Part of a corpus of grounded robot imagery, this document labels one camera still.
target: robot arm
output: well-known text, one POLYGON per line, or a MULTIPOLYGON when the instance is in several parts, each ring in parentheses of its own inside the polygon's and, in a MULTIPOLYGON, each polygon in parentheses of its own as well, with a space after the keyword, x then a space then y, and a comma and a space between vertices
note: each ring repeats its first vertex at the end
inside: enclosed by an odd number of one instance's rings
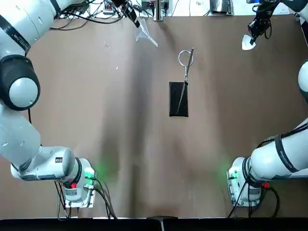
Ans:
MULTIPOLYGON (((299 71, 298 84, 308 103, 308 62, 299 71)), ((263 182, 308 178, 307 152, 308 118, 288 133, 267 138, 250 157, 236 158, 227 171, 232 204, 248 207, 250 201, 251 206, 257 205, 263 182)))
POLYGON ((20 111, 40 94, 39 80, 26 54, 57 15, 84 0, 0 1, 0 156, 22 180, 56 180, 67 207, 92 207, 96 174, 90 163, 66 147, 43 147, 40 134, 20 111))
POLYGON ((280 2, 288 6, 294 12, 299 13, 305 20, 308 20, 308 0, 261 0, 260 4, 253 7, 253 10, 256 12, 256 17, 248 24, 251 45, 259 36, 266 33, 269 27, 271 30, 270 18, 280 2))

